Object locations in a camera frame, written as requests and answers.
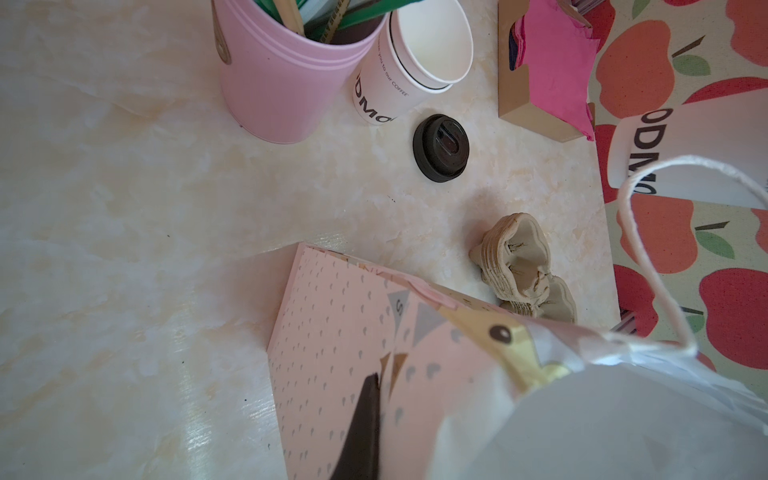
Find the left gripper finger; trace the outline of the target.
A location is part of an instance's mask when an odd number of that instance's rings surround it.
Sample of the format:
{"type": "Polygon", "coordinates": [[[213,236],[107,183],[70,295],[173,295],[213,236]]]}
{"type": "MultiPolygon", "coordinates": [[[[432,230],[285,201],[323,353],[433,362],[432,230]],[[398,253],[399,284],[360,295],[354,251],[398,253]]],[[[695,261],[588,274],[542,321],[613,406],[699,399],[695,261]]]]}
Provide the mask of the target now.
{"type": "Polygon", "coordinates": [[[331,480],[377,480],[380,450],[380,381],[367,376],[331,480]]]}

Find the white patterned gift bag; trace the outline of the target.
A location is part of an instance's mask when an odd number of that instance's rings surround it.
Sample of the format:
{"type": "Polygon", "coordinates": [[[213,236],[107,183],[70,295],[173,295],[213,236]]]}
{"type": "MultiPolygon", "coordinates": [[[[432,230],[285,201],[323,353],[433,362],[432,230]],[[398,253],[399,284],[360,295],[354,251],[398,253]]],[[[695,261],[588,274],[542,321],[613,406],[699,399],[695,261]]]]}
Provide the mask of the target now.
{"type": "Polygon", "coordinates": [[[681,307],[628,238],[676,335],[657,342],[516,315],[298,245],[268,344],[287,475],[330,479],[365,378],[378,479],[763,479],[767,405],[702,364],[681,307]]]}

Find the cardboard cup carrier stack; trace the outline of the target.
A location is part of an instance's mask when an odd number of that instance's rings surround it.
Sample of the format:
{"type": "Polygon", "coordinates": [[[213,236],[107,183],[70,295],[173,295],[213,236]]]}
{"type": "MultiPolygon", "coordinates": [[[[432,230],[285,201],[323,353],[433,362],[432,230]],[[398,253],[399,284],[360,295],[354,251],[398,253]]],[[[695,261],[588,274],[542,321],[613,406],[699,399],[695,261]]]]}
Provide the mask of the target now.
{"type": "Polygon", "coordinates": [[[551,271],[551,252],[543,230],[527,213],[501,218],[470,249],[482,281],[519,315],[574,324],[577,305],[565,281],[551,271]]]}

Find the white paper coffee cup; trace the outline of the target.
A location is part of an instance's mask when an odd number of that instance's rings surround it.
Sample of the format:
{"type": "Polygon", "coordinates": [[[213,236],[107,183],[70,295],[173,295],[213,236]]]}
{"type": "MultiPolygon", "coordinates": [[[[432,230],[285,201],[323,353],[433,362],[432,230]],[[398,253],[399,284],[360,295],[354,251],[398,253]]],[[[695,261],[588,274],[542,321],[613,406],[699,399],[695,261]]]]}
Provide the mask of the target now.
{"type": "MultiPolygon", "coordinates": [[[[608,185],[619,188],[626,177],[646,165],[682,155],[730,164],[766,187],[767,91],[752,90],[621,120],[608,151],[608,185]]],[[[635,191],[746,208],[763,206],[736,182],[700,166],[650,173],[635,191]]]]}

